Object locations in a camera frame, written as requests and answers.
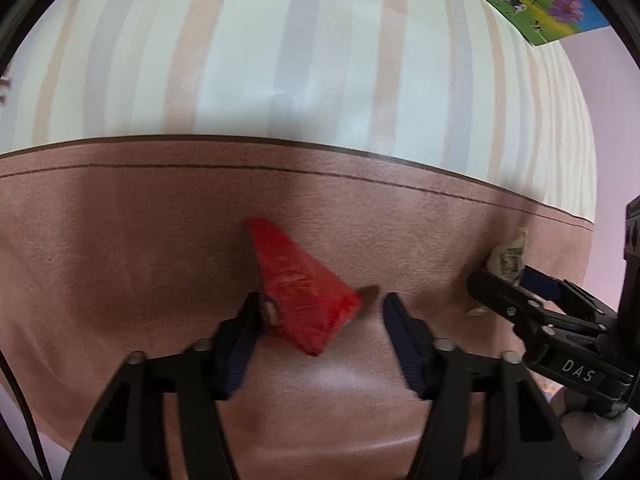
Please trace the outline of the cream chicken foot packet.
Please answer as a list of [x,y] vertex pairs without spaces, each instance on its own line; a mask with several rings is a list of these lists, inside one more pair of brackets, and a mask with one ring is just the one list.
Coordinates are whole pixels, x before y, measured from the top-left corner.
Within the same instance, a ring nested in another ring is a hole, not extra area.
[[517,285],[525,269],[527,239],[528,229],[522,226],[518,228],[514,240],[492,248],[486,261],[487,271],[507,283]]

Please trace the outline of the red triangular snack packet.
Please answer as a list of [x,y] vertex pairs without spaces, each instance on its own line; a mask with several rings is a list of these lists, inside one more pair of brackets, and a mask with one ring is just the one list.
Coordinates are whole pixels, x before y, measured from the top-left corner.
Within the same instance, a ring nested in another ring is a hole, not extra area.
[[269,335],[320,356],[361,307],[361,296],[275,224],[247,221]]

